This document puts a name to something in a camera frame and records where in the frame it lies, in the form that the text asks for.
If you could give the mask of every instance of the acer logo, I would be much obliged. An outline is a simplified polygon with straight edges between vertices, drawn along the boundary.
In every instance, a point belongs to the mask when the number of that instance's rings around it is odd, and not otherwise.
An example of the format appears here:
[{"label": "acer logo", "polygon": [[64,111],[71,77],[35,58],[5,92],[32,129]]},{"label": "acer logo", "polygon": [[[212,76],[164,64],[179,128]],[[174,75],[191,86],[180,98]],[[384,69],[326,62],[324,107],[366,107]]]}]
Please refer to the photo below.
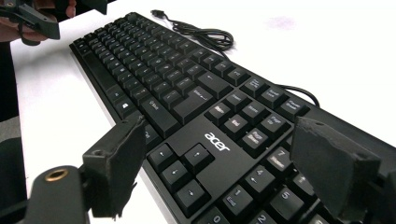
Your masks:
[{"label": "acer logo", "polygon": [[218,150],[222,151],[226,149],[230,151],[230,149],[227,148],[213,133],[206,133],[205,138],[207,138],[207,140],[209,140],[210,143],[212,143]]}]

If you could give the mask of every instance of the spacebar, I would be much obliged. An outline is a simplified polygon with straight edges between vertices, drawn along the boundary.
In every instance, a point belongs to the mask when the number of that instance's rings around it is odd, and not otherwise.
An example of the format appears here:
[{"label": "spacebar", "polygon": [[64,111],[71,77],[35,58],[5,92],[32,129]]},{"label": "spacebar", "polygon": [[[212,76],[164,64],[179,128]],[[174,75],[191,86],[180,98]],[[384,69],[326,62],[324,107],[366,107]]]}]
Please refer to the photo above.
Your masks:
[{"label": "spacebar", "polygon": [[146,118],[163,138],[169,137],[181,127],[180,123],[154,97],[148,98],[141,107]]},{"label": "spacebar", "polygon": [[82,59],[106,94],[108,90],[117,85],[116,80],[110,75],[105,66],[96,58],[92,51],[84,55]]}]

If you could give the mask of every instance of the black keyboard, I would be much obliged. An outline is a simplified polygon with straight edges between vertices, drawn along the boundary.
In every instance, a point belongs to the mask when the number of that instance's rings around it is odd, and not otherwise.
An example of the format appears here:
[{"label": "black keyboard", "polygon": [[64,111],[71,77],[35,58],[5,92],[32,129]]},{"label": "black keyboard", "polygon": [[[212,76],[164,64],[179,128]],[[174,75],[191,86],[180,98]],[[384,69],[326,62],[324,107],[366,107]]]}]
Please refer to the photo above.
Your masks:
[{"label": "black keyboard", "polygon": [[297,116],[384,147],[137,13],[70,48],[116,122],[146,117],[143,167],[178,223],[341,223],[290,161]]}]

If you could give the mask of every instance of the shift key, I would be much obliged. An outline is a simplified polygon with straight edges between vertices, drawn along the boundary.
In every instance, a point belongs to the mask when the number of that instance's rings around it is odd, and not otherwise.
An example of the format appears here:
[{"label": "shift key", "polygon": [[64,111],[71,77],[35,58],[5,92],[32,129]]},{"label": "shift key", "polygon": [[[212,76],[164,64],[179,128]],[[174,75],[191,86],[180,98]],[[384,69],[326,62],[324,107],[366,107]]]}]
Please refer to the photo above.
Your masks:
[{"label": "shift key", "polygon": [[154,97],[148,98],[141,105],[146,118],[162,138],[169,137],[181,125]]},{"label": "shift key", "polygon": [[215,98],[202,87],[195,87],[186,100],[174,107],[175,117],[185,125],[215,103]]}]

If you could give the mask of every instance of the human hand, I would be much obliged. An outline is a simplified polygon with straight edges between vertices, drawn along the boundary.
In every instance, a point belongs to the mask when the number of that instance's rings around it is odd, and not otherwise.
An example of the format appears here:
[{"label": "human hand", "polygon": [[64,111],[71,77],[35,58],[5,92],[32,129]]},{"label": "human hand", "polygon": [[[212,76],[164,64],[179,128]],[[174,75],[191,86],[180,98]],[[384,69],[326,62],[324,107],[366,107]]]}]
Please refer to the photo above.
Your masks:
[{"label": "human hand", "polygon": [[[66,15],[69,18],[73,18],[76,16],[76,4],[77,4],[76,0],[35,0],[34,6],[35,9],[38,11],[43,8],[55,8],[54,1],[68,1],[69,6],[65,12]],[[4,0],[0,0],[0,5],[1,6],[4,5]],[[56,21],[56,18],[54,16],[52,15],[46,15],[46,16]],[[22,34],[24,38],[36,42],[47,39],[45,36],[39,34],[38,32],[35,32],[34,30],[26,26],[23,26]],[[11,22],[8,18],[0,17],[0,42],[12,41],[18,38],[20,38],[20,34],[18,31],[18,24]]]}]

